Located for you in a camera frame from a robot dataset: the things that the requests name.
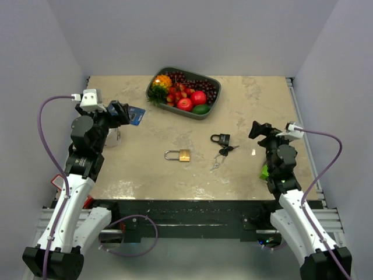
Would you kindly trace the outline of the small silver key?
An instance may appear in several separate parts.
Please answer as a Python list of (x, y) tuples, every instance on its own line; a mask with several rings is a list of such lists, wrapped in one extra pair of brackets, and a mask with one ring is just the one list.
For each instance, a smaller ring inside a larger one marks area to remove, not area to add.
[(218, 167), (219, 167), (219, 164), (218, 164), (218, 163), (215, 163), (215, 164), (213, 165), (213, 167), (210, 169), (210, 171), (213, 171), (213, 170), (217, 169)]

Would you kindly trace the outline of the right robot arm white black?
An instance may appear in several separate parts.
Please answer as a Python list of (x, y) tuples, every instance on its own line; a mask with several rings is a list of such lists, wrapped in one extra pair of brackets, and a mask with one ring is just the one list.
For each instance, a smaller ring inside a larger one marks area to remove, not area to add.
[(322, 227), (307, 203), (294, 174), (297, 151), (290, 142), (301, 139), (306, 132), (294, 122), (284, 132), (271, 124), (252, 123), (249, 138), (262, 135), (258, 145), (266, 152), (266, 178), (269, 192), (280, 209), (268, 209), (259, 215), (261, 225), (275, 228), (291, 248), (300, 265), (301, 279), (350, 279), (352, 255), (340, 247)]

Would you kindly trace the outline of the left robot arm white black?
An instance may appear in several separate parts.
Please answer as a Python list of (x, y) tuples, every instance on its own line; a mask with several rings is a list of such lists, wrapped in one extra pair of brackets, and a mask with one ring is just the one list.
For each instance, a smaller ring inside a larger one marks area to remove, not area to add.
[(69, 156), (61, 194), (50, 221), (35, 247), (26, 247), (22, 259), (36, 277), (78, 279), (87, 249), (101, 230), (116, 228), (121, 215), (114, 204), (91, 210), (78, 223), (83, 205), (93, 188), (104, 162), (102, 156), (111, 129), (128, 125), (129, 106), (113, 100), (102, 111), (89, 111), (76, 105), (80, 116), (72, 122)]

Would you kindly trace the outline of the brass padlock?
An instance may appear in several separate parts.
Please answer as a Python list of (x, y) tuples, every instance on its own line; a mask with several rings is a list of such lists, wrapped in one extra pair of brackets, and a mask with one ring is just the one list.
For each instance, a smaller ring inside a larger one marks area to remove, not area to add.
[(178, 162), (190, 162), (191, 151), (189, 149), (167, 150), (164, 153), (164, 158)]

